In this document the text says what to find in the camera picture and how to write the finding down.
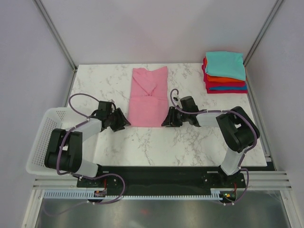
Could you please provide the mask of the pink t-shirt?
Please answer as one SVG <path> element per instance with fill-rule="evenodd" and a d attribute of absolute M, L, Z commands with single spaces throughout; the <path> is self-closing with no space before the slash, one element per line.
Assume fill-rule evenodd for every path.
<path fill-rule="evenodd" d="M 131 126 L 161 127 L 168 110 L 168 68 L 134 68 L 127 117 Z"/>

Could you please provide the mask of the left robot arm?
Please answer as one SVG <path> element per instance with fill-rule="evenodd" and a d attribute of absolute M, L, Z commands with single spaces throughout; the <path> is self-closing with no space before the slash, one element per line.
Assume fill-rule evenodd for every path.
<path fill-rule="evenodd" d="M 83 158 L 83 144 L 108 127 L 117 132 L 130 125 L 113 102 L 100 101 L 85 121 L 70 129 L 56 128 L 51 132 L 44 165 L 56 170 L 58 175 L 86 177 L 90 184 L 99 187 L 104 182 L 104 175 L 98 171 L 98 164 Z"/>

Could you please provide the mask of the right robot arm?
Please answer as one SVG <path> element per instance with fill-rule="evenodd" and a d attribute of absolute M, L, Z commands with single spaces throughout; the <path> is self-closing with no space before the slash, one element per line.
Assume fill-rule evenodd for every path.
<path fill-rule="evenodd" d="M 217 179 L 221 186 L 230 186 L 235 181 L 234 174 L 241 169 L 245 155 L 256 146 L 260 137 L 256 125 L 240 106 L 230 110 L 199 110 L 191 96 L 182 98 L 180 105 L 169 107 L 162 126 L 181 127 L 185 122 L 195 127 L 220 129 L 228 149 Z"/>

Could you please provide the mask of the crimson folded t-shirt bottom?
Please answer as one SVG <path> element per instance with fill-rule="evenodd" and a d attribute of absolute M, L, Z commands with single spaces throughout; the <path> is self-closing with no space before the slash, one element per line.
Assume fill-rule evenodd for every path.
<path fill-rule="evenodd" d="M 217 82 L 205 82 L 206 90 L 208 94 L 247 94 L 247 90 L 237 91 L 237 90 L 209 90 L 211 87 L 217 87 L 217 86 L 233 86 L 233 87 L 242 87 L 246 86 L 246 83 L 217 83 Z"/>

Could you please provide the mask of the crimson folded t-shirt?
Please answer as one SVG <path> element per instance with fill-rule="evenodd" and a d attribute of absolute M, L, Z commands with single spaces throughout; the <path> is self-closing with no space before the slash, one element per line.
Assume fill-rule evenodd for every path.
<path fill-rule="evenodd" d="M 205 82 L 206 90 L 208 94 L 247 94 L 247 90 L 237 91 L 237 90 L 209 90 L 211 87 L 217 87 L 217 86 L 233 86 L 233 87 L 242 87 L 246 86 L 246 83 L 217 83 L 217 82 Z"/>
<path fill-rule="evenodd" d="M 203 80 L 206 87 L 211 89 L 215 87 L 220 87 L 224 90 L 246 90 L 246 82 L 238 79 L 220 77 L 220 76 L 210 76 L 205 72 L 207 66 L 207 59 L 204 58 L 202 62 Z"/>

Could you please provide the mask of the crimson folded t-shirt upper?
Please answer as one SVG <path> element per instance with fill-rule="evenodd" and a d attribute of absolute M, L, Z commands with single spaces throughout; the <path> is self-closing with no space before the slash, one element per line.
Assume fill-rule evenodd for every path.
<path fill-rule="evenodd" d="M 238 79 L 220 77 L 220 76 L 210 76 L 205 72 L 207 66 L 207 59 L 204 58 L 202 62 L 203 80 L 206 87 L 211 89 L 215 87 L 220 87 L 224 90 L 246 90 L 246 82 Z"/>

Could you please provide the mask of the white plastic basket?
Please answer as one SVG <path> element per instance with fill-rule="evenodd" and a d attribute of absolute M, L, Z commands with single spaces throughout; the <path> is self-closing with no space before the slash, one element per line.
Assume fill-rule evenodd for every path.
<path fill-rule="evenodd" d="M 27 161 L 26 171 L 29 174 L 56 176 L 54 169 L 44 165 L 51 133 L 56 128 L 68 127 L 75 122 L 74 113 L 66 107 L 50 108 L 45 112 Z"/>

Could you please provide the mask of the teal folded t-shirt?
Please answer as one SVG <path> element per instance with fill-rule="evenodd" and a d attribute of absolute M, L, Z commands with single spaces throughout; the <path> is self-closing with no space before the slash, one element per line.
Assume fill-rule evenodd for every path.
<path fill-rule="evenodd" d="M 212 51 L 206 53 L 205 71 L 210 76 L 246 80 L 243 54 L 228 51 Z"/>

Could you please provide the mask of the blue folded t-shirt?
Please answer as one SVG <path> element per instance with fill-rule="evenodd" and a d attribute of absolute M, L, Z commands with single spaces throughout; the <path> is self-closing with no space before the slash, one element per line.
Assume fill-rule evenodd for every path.
<path fill-rule="evenodd" d="M 211 87 L 209 90 L 219 90 L 219 91 L 224 91 L 224 90 L 237 90 L 237 91 L 242 91 L 242 90 L 247 90 L 247 86 L 242 86 L 242 87 L 233 87 L 233 86 L 217 86 L 217 87 Z"/>

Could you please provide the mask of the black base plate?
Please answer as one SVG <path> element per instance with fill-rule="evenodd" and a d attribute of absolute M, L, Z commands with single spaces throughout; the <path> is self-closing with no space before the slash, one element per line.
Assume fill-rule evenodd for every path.
<path fill-rule="evenodd" d="M 120 193 L 125 196 L 196 196 L 209 195 L 211 189 L 241 189 L 246 186 L 241 172 L 228 177 L 215 166 L 100 166 L 97 176 L 105 174 L 111 176 L 78 180 L 77 187 L 105 187 L 109 196 Z"/>

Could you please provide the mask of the left aluminium frame post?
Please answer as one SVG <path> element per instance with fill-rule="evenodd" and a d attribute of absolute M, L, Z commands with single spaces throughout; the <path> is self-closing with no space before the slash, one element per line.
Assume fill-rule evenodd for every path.
<path fill-rule="evenodd" d="M 37 7 L 39 13 L 41 14 L 44 22 L 46 23 L 48 29 L 50 30 L 52 36 L 54 37 L 59 49 L 62 51 L 65 59 L 67 60 L 69 66 L 72 68 L 74 72 L 77 71 L 77 65 L 75 64 L 74 60 L 72 59 L 62 37 L 60 36 L 50 14 L 48 13 L 43 1 L 41 0 L 33 0 L 34 5 Z"/>

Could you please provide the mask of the aluminium frame post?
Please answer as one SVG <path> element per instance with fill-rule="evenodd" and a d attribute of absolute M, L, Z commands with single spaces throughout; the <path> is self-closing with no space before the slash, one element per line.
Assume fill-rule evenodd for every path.
<path fill-rule="evenodd" d="M 271 8 L 266 20 L 264 21 L 257 37 L 255 38 L 247 56 L 244 60 L 244 66 L 246 67 L 252 58 L 253 54 L 255 53 L 256 49 L 258 48 L 259 44 L 261 43 L 263 37 L 267 33 L 268 29 L 270 28 L 272 22 L 274 21 L 276 15 L 280 11 L 282 5 L 284 4 L 285 0 L 276 0 L 273 7 Z"/>
<path fill-rule="evenodd" d="M 60 36 L 50 14 L 48 13 L 43 1 L 41 0 L 33 0 L 34 5 L 37 7 L 39 13 L 41 14 L 44 22 L 46 23 L 48 29 L 50 30 L 52 36 L 54 37 L 59 49 L 62 51 L 65 59 L 67 60 L 69 66 L 72 68 L 74 72 L 77 71 L 77 65 L 75 64 L 74 60 L 72 59 L 62 37 Z"/>

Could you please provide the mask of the right aluminium frame post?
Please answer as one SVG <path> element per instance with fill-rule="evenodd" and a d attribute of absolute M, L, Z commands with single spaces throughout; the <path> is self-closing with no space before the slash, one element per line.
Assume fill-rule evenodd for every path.
<path fill-rule="evenodd" d="M 244 66 L 246 67 L 252 58 L 253 54 L 255 53 L 256 49 L 258 48 L 259 44 L 261 43 L 263 37 L 267 33 L 268 29 L 270 28 L 272 22 L 274 21 L 276 15 L 280 11 L 282 5 L 284 4 L 285 0 L 276 0 L 273 7 L 271 8 L 266 20 L 264 21 L 257 37 L 255 38 L 247 56 L 244 60 Z"/>

